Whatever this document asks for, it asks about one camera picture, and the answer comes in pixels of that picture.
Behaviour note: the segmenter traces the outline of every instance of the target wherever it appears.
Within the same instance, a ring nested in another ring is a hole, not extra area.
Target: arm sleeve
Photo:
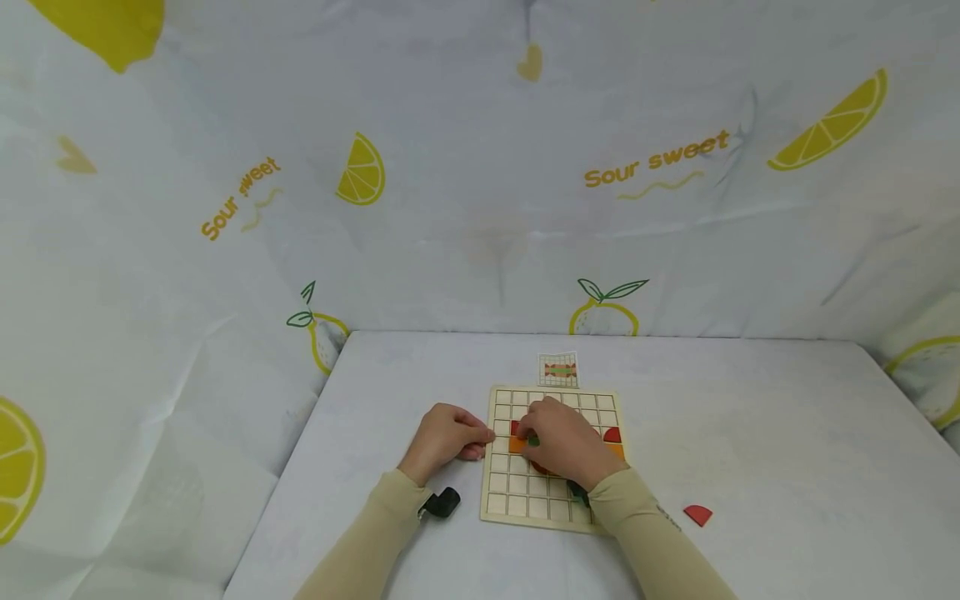
[[[647,600],[736,600],[632,468],[601,481],[590,507],[620,542]]]
[[[385,473],[294,600],[378,600],[430,494],[399,470]]]

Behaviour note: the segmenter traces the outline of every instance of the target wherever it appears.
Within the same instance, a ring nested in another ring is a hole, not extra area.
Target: hand
[[[459,406],[434,404],[423,419],[399,468],[421,488],[455,458],[478,461],[493,441],[493,431]]]
[[[614,473],[629,468],[613,454],[586,419],[556,398],[547,396],[530,404],[516,436],[537,435],[540,445],[526,445],[523,456],[561,477],[592,491]]]

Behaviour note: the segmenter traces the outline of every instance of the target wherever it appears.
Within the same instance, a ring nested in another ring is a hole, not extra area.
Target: grid
[[[494,386],[490,420],[496,438],[487,449],[480,518],[606,535],[593,512],[570,494],[565,479],[520,455],[526,442],[516,437],[516,425],[527,414],[530,403],[544,396],[552,396],[576,410],[603,437],[611,451],[626,456],[619,427],[623,419],[616,394]]]
[[[541,386],[579,388],[577,353],[540,354],[537,374]]]

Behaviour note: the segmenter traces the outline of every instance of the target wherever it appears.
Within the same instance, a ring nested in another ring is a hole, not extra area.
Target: wrinkled fabric
[[[884,362],[960,280],[945,0],[0,11],[15,598],[217,597],[350,330]]]

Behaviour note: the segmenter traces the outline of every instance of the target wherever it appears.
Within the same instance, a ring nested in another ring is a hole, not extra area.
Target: white table
[[[492,384],[566,350],[583,388],[620,393],[630,462],[741,600],[960,597],[960,458],[854,344],[357,332],[227,600],[291,597],[434,402],[485,419]],[[461,505],[424,519],[385,597],[637,596],[612,540],[481,521],[481,480],[435,478]]]

